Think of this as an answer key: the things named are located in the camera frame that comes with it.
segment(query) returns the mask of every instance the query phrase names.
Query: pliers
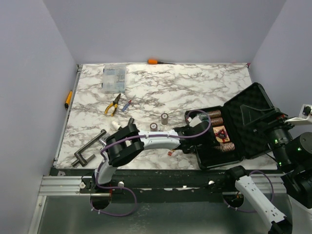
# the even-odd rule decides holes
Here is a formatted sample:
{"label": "pliers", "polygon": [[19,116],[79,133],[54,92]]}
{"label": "pliers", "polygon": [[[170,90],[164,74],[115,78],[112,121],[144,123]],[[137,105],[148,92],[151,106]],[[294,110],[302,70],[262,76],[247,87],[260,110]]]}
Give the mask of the pliers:
{"label": "pliers", "polygon": [[112,106],[114,106],[115,109],[114,109],[113,113],[111,114],[111,116],[114,116],[114,114],[115,114],[116,111],[117,111],[117,107],[118,107],[118,102],[119,102],[120,96],[121,96],[121,94],[118,94],[117,98],[115,98],[115,100],[114,100],[111,104],[109,104],[108,107],[106,107],[105,112],[104,112],[105,114],[107,114],[108,110],[109,110]]}

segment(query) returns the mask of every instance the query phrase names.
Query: white marble surface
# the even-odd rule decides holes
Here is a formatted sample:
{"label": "white marble surface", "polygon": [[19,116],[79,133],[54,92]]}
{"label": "white marble surface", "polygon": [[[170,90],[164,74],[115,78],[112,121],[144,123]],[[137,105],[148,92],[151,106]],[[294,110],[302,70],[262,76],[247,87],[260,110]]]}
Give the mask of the white marble surface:
{"label": "white marble surface", "polygon": [[[184,113],[187,110],[223,105],[252,82],[246,64],[198,64],[198,65],[127,65],[126,92],[121,95],[119,107],[114,117],[104,114],[107,105],[117,94],[104,94],[101,91],[101,76],[104,64],[83,66],[73,106],[65,130],[57,168],[72,168],[76,160],[74,152],[101,129],[114,133],[111,122],[126,125],[133,117],[138,129],[149,130],[152,122],[158,130],[170,130],[184,126]],[[136,98],[122,112],[122,107],[134,95]],[[169,114],[169,123],[160,124],[160,114]],[[87,149],[85,158],[96,155],[85,168],[96,168],[102,157],[100,143]],[[168,150],[147,150],[140,153],[121,169],[199,169],[196,156],[176,151],[172,156]],[[276,169],[273,160],[267,156],[240,163],[246,169]]]}

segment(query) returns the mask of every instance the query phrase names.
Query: gray wall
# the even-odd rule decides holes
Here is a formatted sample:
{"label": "gray wall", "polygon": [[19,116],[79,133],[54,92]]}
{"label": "gray wall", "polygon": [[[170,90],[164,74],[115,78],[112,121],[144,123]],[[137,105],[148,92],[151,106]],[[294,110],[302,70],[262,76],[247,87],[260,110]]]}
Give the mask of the gray wall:
{"label": "gray wall", "polygon": [[78,63],[251,62],[285,0],[43,0]]}
{"label": "gray wall", "polygon": [[[312,103],[312,1],[287,0],[251,63],[252,80],[260,82],[272,102],[289,116]],[[312,131],[295,127],[294,136]]]}
{"label": "gray wall", "polygon": [[76,63],[40,0],[0,7],[0,230],[27,233]]}

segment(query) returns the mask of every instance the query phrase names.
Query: black case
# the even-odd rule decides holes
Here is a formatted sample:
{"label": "black case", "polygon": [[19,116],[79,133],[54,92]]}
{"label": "black case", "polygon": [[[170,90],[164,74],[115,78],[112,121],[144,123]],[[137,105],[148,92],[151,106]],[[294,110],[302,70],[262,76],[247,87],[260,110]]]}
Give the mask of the black case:
{"label": "black case", "polygon": [[[200,169],[207,170],[214,167],[224,166],[241,162],[244,158],[251,159],[269,152],[267,141],[261,135],[255,133],[253,129],[243,126],[240,106],[242,104],[256,109],[269,109],[274,107],[266,94],[264,88],[259,83],[253,83],[248,88],[228,100],[223,106],[203,108],[205,112],[220,110],[223,124],[235,145],[235,150],[230,152],[220,152],[213,148],[196,148],[195,153]],[[198,113],[190,114],[194,118]]]}

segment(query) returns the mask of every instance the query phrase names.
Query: transparent storage box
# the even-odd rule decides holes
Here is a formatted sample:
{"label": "transparent storage box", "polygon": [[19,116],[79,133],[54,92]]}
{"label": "transparent storage box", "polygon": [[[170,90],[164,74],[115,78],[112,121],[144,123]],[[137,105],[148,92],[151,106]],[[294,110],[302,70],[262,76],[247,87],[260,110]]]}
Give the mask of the transparent storage box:
{"label": "transparent storage box", "polygon": [[124,93],[126,89],[126,64],[105,65],[102,75],[102,92]]}

